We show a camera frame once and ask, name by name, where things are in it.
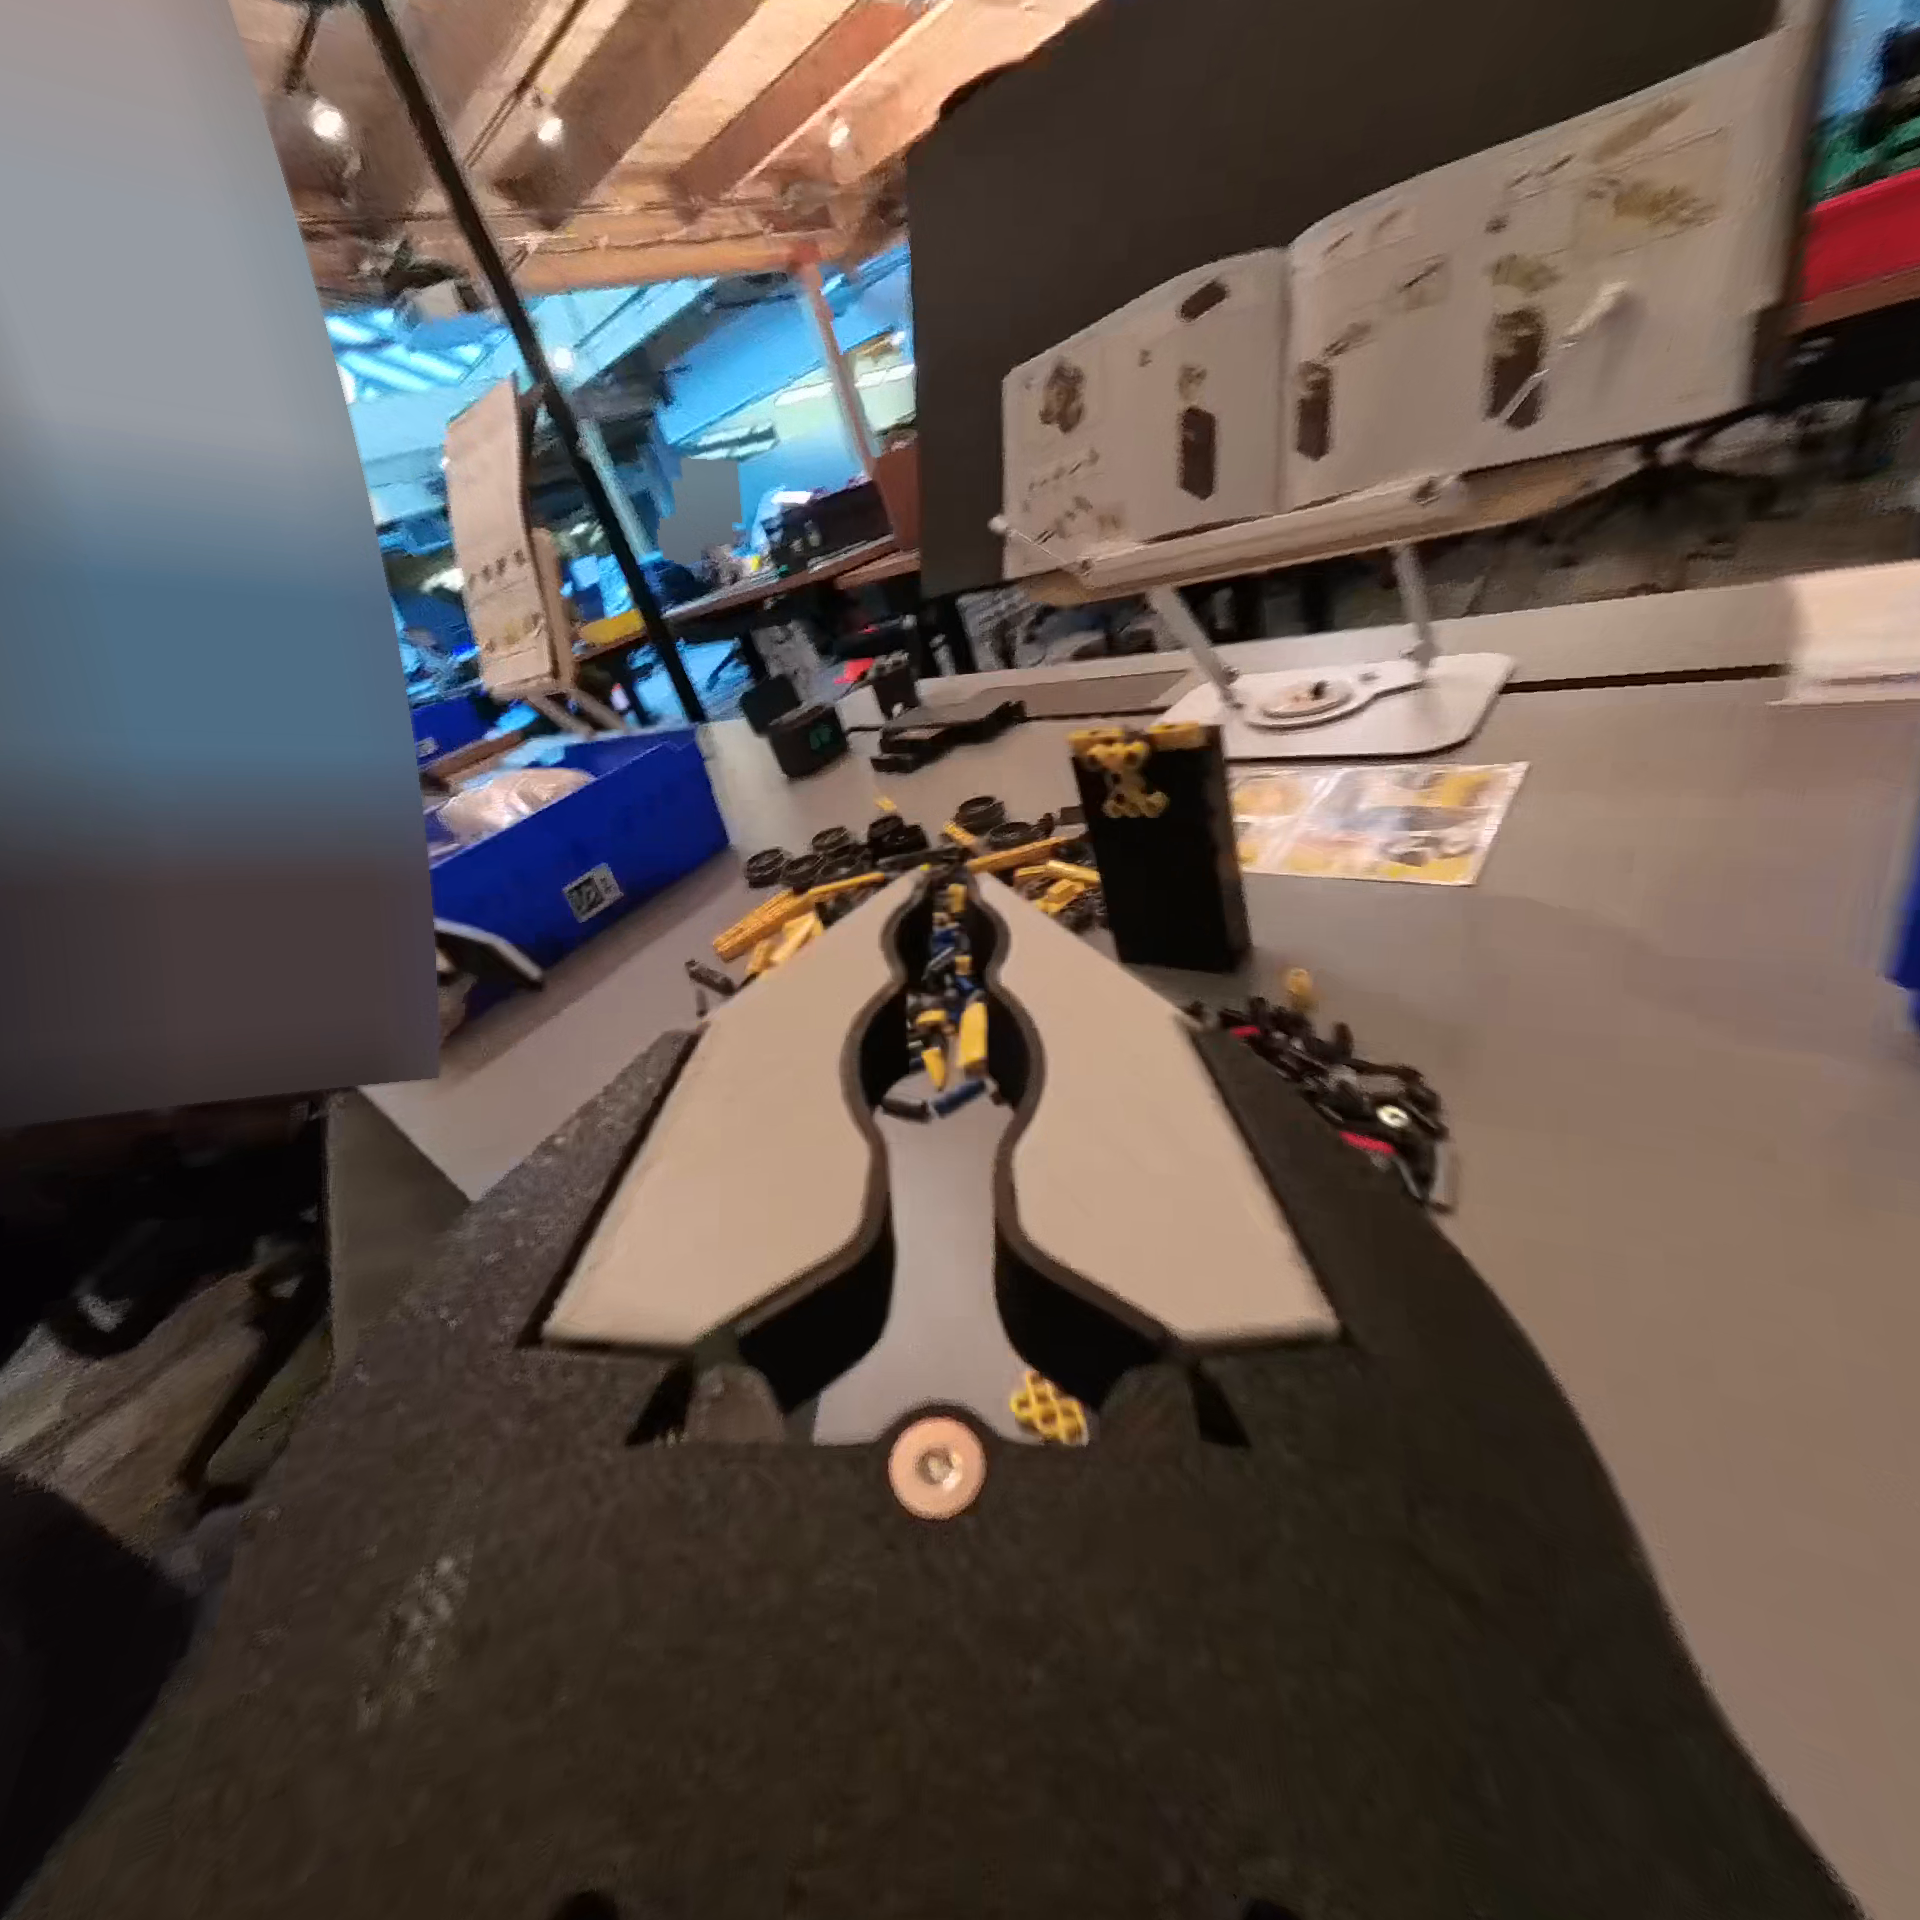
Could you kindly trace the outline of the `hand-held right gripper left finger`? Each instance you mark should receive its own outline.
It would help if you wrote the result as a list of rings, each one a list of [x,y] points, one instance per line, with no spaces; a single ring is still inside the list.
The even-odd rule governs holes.
[[[876,1347],[896,1263],[881,1107],[916,1072],[926,891],[925,873],[887,882],[708,1018],[589,1218],[542,1347],[744,1368],[790,1421]]]

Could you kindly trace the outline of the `flat black plates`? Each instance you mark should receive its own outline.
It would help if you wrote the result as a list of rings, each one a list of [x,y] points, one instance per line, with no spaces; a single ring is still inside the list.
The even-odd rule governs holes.
[[[909,708],[878,730],[870,766],[876,774],[915,774],[963,749],[988,745],[1029,719],[1020,697],[955,712]]]

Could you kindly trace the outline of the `open instruction booklet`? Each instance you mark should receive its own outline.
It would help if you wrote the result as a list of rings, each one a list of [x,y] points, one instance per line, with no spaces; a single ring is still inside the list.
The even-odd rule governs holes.
[[[1747,405],[1813,18],[1188,267],[1003,379],[1008,578]]]

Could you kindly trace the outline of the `silver book stand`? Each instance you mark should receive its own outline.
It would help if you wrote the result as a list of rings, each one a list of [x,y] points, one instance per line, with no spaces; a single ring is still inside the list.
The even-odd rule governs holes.
[[[1240,252],[1129,300],[1010,368],[991,530],[1010,573],[1139,598],[1201,675],[1172,714],[1240,759],[1433,753],[1462,743],[1514,662],[1444,652],[1421,547],[1486,468],[1461,378],[1421,395],[1412,328],[1450,266],[1335,312],[1293,252]],[[1232,665],[1185,598],[1192,573],[1386,555],[1405,636],[1344,665]]]

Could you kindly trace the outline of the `black block assembly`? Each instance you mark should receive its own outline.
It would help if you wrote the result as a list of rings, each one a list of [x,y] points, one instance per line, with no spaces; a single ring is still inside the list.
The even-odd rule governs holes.
[[[1089,725],[1068,758],[1119,962],[1235,974],[1253,933],[1223,731]]]

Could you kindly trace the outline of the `yellow sticker sheet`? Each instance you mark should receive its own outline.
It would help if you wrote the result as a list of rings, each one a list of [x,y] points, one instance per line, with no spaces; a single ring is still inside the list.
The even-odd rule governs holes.
[[[1228,779],[1251,875],[1472,887],[1529,763],[1375,763]]]

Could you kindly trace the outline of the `heap of small black connectors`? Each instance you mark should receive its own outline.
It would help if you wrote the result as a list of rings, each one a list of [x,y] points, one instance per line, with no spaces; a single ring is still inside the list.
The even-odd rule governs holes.
[[[1458,1207],[1456,1148],[1447,1103],[1429,1075],[1358,1050],[1352,1027],[1321,1026],[1293,1000],[1235,1006],[1185,1002],[1202,1031],[1225,1033],[1272,1068],[1333,1131],[1436,1215]]]

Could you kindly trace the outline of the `cluster of black toy tyres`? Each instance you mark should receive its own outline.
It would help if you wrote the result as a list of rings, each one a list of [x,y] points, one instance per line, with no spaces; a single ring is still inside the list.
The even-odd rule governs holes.
[[[937,827],[909,818],[892,802],[878,802],[860,827],[823,827],[805,845],[764,845],[741,861],[741,873],[756,894],[797,896],[831,887],[859,891],[916,870],[984,873],[1010,884],[1098,885],[1092,833],[1080,805],[1025,818],[992,792],[963,797]]]

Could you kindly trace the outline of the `plain blue storage bin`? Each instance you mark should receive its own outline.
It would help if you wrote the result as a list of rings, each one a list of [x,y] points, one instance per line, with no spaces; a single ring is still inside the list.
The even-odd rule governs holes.
[[[1918,1038],[1918,811],[1906,833],[1906,843],[1894,865],[1896,885],[1891,894],[1891,918],[1884,943],[1882,975],[1898,997],[1900,1018],[1912,1038]]]

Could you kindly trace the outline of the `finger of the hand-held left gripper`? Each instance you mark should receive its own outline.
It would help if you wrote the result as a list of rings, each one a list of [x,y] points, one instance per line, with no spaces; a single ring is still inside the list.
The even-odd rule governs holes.
[[[547,969],[499,933],[446,918],[434,920],[440,1039],[515,995],[547,987]]]

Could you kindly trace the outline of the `blue storage bin with label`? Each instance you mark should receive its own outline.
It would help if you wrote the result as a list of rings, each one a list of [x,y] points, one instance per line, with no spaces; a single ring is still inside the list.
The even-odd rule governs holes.
[[[434,920],[549,969],[728,851],[696,731],[554,738],[427,805]]]

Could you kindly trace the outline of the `black divider board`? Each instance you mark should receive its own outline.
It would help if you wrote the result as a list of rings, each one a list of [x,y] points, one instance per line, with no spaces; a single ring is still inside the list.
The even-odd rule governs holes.
[[[1762,38],[1769,1],[1108,1],[906,156],[923,583],[991,588],[1003,378],[1168,278]]]

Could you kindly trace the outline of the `black metal pole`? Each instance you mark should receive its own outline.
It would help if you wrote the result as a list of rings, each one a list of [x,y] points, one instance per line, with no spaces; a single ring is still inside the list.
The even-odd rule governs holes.
[[[406,38],[396,24],[396,16],[385,1],[359,1],[356,10],[364,18],[380,65],[396,89],[396,97],[413,126],[429,169],[444,192],[459,235],[473,253],[502,313],[519,355],[532,378],[541,407],[550,418],[566,459],[589,499],[589,507],[610,543],[613,558],[629,585],[640,631],[665,667],[684,710],[684,718],[695,725],[707,723],[708,708],[646,578],[634,539],[637,520],[633,501],[610,478],[613,468],[608,459],[601,451],[595,451],[592,435],[587,432],[589,423],[579,415],[572,395],[566,392],[542,341],[534,316],[517,288],[517,278],[470,188],[468,174],[454,149],[443,112],[414,61]]]

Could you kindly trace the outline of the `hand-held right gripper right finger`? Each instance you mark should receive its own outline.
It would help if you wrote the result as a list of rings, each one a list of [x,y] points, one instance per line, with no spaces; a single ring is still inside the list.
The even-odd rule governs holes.
[[[1140,1368],[1336,1342],[1201,1026],[1007,882],[980,878],[975,899],[1010,1026],[995,1287],[1017,1351],[1098,1406]]]

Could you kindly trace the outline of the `red storage bin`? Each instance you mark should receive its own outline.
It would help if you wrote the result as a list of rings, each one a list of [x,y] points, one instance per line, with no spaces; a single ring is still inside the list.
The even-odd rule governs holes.
[[[1830,196],[1807,213],[1797,302],[1814,322],[1916,302],[1918,169]]]

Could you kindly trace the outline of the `cluttered wooden workbench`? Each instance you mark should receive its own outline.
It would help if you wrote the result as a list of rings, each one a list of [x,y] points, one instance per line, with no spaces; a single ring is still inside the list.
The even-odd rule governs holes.
[[[752,688],[784,675],[802,696],[837,684],[860,634],[878,622],[863,596],[919,573],[919,547],[866,539],[790,572],[755,572],[669,606],[665,622],[680,649],[725,648],[728,664],[696,670],[716,689],[712,712],[744,716]]]

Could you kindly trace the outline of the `pile of yellow black building pieces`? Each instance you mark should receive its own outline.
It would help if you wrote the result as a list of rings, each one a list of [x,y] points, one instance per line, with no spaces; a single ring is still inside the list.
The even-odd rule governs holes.
[[[876,1113],[896,1121],[933,1124],[980,1097],[1000,1100],[991,1064],[988,937],[972,921],[978,906],[975,882],[995,875],[916,870],[859,890],[766,891],[766,899],[715,937],[712,962],[687,962],[684,972],[695,1006],[705,1014],[710,997],[735,997],[782,969],[901,878],[921,879],[925,887],[921,920],[906,930],[901,1039],[881,1045],[885,1083],[873,1103]],[[1106,926],[1100,875],[1098,884],[996,879],[1068,933]]]

